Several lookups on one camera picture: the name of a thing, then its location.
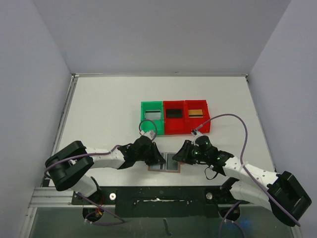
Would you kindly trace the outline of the brown leather card holder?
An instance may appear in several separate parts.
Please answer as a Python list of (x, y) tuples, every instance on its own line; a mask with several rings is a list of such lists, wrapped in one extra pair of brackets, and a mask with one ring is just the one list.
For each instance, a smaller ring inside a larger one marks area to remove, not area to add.
[[(167, 152), (162, 152), (161, 155), (164, 157), (164, 159), (167, 161)], [(153, 166), (148, 166), (148, 171), (151, 172), (160, 172), (160, 173), (180, 173), (181, 171), (181, 163), (178, 162), (178, 171), (167, 171), (166, 170), (166, 163), (162, 165), (153, 165)]]

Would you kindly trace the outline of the dark grey card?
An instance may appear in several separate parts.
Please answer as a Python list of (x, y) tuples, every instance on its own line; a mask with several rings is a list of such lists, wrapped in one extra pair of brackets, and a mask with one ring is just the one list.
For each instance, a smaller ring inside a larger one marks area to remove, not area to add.
[(166, 170), (167, 171), (178, 171), (178, 162), (173, 160), (174, 154), (168, 153), (167, 154), (167, 161), (166, 161)]

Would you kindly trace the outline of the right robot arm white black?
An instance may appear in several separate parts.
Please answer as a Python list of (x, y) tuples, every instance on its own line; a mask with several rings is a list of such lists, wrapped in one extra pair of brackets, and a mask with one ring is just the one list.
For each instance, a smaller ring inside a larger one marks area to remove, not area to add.
[(223, 189), (235, 200), (270, 210), (283, 224), (294, 227), (312, 203), (296, 177), (287, 171), (279, 174), (241, 162), (236, 156), (214, 147), (208, 136), (185, 140), (173, 160), (193, 165), (206, 164), (227, 177)]

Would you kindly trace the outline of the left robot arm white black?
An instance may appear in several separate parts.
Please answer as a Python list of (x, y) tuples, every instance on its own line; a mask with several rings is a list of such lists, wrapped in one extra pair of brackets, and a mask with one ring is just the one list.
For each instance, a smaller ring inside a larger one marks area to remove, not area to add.
[(144, 135), (134, 143), (116, 145), (110, 151), (89, 149), (77, 140), (46, 160), (44, 174), (53, 181), (57, 191), (72, 189), (90, 197), (101, 189), (93, 177), (86, 175), (88, 170), (122, 170), (134, 166), (136, 162), (144, 162), (148, 166), (166, 163), (156, 143)]

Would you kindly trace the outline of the green plastic bin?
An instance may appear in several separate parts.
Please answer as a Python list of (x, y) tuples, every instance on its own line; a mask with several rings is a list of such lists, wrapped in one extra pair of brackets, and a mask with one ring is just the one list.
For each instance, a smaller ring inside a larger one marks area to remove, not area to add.
[[(144, 113), (146, 110), (161, 110), (161, 120), (145, 119)], [(155, 131), (157, 127), (157, 135), (164, 135), (163, 101), (141, 102), (141, 121), (143, 120), (145, 121), (141, 124), (141, 129), (144, 132)]]

